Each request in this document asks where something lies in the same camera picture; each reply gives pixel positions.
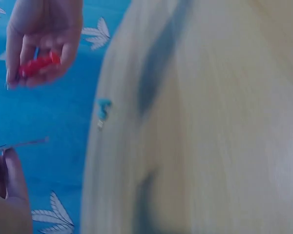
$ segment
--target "hand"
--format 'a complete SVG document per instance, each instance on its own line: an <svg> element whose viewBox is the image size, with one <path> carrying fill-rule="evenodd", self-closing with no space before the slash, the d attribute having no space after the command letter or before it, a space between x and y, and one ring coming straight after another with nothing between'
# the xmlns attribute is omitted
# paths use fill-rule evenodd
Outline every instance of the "hand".
<svg viewBox="0 0 293 234"><path fill-rule="evenodd" d="M73 63L83 26L83 0L16 0L7 26L6 83L34 87L63 76ZM49 66L35 77L17 80L19 66L50 51L61 65Z"/></svg>
<svg viewBox="0 0 293 234"><path fill-rule="evenodd" d="M0 234L31 234L32 217L21 162L13 149L0 156Z"/></svg>

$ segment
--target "blue background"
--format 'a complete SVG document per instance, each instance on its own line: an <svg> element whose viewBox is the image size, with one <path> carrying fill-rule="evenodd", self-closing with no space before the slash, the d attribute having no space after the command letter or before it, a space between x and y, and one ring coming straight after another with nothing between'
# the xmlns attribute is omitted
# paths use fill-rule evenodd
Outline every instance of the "blue background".
<svg viewBox="0 0 293 234"><path fill-rule="evenodd" d="M14 0L0 0L0 54L5 50L6 25ZM111 36L130 0L85 0L84 27L97 28L105 19ZM0 61L0 145L49 136L47 144L18 149L25 173L32 210L52 210L54 191L79 233L80 203L87 136L93 101L108 43L91 50L82 36L75 63L57 82L32 90L7 91L5 64ZM34 222L35 233L52 224Z"/></svg>

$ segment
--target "metal pin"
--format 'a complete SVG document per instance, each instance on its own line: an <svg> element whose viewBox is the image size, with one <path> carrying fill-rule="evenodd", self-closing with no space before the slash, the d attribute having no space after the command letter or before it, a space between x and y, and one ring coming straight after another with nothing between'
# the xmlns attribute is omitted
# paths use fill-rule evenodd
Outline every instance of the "metal pin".
<svg viewBox="0 0 293 234"><path fill-rule="evenodd" d="M27 141L27 142L17 143L17 144L14 144L14 145L5 144L5 145L0 146L0 152L3 152L3 151L5 151L7 149L10 149L10 148L17 148L17 147L24 146L24 145L46 143L48 141L49 141L49 137L46 137L44 139L31 140L31 141Z"/></svg>

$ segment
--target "blue fabric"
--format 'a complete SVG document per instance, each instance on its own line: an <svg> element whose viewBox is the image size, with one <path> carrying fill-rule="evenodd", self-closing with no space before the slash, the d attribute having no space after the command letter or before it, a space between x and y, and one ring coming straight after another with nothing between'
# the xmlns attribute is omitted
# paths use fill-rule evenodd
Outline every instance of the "blue fabric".
<svg viewBox="0 0 293 234"><path fill-rule="evenodd" d="M54 84L7 91L4 50L13 0L0 0L0 145L49 136L18 149L33 210L34 233L77 234L84 156L100 66L130 0L85 0L79 52Z"/></svg>

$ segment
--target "red object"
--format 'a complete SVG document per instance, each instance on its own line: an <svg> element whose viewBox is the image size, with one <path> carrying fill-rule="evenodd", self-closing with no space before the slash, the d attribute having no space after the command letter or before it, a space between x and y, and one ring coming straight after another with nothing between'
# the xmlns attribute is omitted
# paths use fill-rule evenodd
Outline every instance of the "red object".
<svg viewBox="0 0 293 234"><path fill-rule="evenodd" d="M36 75L40 69L51 64L57 65L60 63L60 57L56 53L50 52L48 56L38 57L36 60L31 60L27 64L20 66L19 75L22 78L32 77Z"/></svg>

